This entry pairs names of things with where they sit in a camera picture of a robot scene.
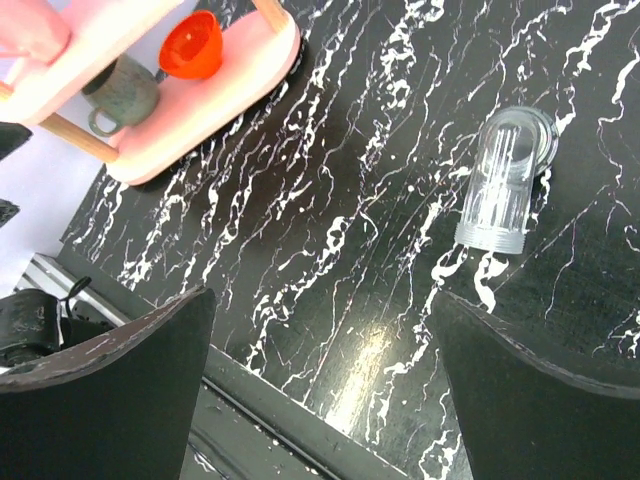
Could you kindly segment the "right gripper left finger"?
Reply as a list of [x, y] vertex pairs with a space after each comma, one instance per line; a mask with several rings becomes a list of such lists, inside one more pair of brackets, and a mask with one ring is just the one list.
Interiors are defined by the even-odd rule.
[[197, 287], [2, 374], [2, 478], [179, 478], [215, 310]]

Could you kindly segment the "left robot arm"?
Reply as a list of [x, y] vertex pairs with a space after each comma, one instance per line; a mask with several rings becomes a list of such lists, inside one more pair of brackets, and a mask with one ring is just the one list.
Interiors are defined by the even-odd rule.
[[41, 289], [24, 289], [1, 299], [1, 371], [83, 343], [113, 328], [71, 308], [91, 284], [84, 276], [57, 298]]

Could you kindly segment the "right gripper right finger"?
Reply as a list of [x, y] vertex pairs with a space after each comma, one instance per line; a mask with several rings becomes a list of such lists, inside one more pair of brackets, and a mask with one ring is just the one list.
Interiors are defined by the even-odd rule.
[[476, 479], [636, 479], [639, 365], [439, 293], [433, 327]]

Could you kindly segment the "clear elbow pipe fitting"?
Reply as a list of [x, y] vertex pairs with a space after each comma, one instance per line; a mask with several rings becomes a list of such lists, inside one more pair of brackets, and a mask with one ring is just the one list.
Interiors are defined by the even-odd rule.
[[558, 141], [554, 121], [537, 108], [513, 106], [492, 115], [479, 132], [454, 241], [487, 252], [521, 254], [534, 180], [551, 165]]

